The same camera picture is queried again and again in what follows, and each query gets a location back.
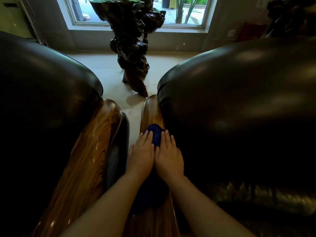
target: wood grain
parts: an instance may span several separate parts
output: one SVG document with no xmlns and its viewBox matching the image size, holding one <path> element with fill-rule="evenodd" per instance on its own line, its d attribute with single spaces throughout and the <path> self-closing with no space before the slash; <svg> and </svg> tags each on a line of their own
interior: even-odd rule
<svg viewBox="0 0 316 237">
<path fill-rule="evenodd" d="M 122 120 L 120 107 L 102 99 L 84 127 L 39 220 L 34 237 L 57 237 L 105 192 L 109 147 Z"/>
<path fill-rule="evenodd" d="M 140 133 L 153 123 L 160 125 L 163 129 L 165 128 L 157 95 L 150 96 L 144 103 Z M 125 224 L 123 236 L 180 237 L 171 193 L 169 193 L 166 201 L 156 210 L 148 208 L 142 214 L 129 216 Z"/>
</svg>

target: armrest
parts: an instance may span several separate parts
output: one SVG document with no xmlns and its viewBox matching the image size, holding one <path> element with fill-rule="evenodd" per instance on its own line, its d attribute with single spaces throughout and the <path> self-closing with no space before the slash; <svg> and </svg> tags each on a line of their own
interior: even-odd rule
<svg viewBox="0 0 316 237">
<path fill-rule="evenodd" d="M 106 191 L 108 151 L 123 117 L 102 99 L 83 128 L 33 236 L 59 236 Z"/>
<path fill-rule="evenodd" d="M 150 96 L 144 103 L 140 132 L 146 130 L 148 125 L 153 123 L 160 125 L 163 129 L 165 128 L 157 95 Z M 142 214 L 129 216 L 123 236 L 180 237 L 171 193 L 158 209 L 148 208 Z"/>
</svg>

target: window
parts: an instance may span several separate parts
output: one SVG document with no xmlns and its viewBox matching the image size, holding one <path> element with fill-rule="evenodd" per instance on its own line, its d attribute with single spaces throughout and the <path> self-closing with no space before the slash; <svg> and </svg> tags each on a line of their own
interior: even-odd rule
<svg viewBox="0 0 316 237">
<path fill-rule="evenodd" d="M 99 19 L 89 1 L 68 0 L 75 22 L 85 23 L 86 25 L 90 23 L 107 24 L 107 22 Z M 164 26 L 176 27 L 181 24 L 181 26 L 201 28 L 203 21 L 206 19 L 205 10 L 210 3 L 211 0 L 178 0 L 178 4 L 177 0 L 154 0 L 153 6 L 158 10 L 166 11 Z M 178 9 L 183 11 L 182 18 L 181 11 L 177 11 L 177 6 L 180 6 Z"/>
</svg>

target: electrical outlet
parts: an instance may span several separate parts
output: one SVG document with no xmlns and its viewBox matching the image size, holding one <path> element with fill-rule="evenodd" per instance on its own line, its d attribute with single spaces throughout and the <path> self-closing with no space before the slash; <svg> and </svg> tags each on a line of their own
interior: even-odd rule
<svg viewBox="0 0 316 237">
<path fill-rule="evenodd" d="M 256 8 L 267 8 L 268 3 L 270 0 L 258 0 L 256 4 Z"/>
<path fill-rule="evenodd" d="M 227 37 L 233 37 L 234 34 L 235 34 L 235 30 L 230 30 L 230 31 L 228 32 Z"/>
</svg>

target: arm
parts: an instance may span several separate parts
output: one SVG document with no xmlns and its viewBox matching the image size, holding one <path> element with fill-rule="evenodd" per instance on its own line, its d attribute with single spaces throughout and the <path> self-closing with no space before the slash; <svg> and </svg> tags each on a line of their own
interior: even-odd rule
<svg viewBox="0 0 316 237">
<path fill-rule="evenodd" d="M 195 236 L 254 237 L 183 175 L 182 154 L 168 131 L 161 134 L 160 148 L 156 148 L 155 167 L 159 176 L 169 186 Z"/>
<path fill-rule="evenodd" d="M 136 144 L 130 148 L 126 173 L 61 237 L 122 236 L 137 191 L 154 164 L 152 138 L 152 131 L 140 134 Z"/>
</svg>

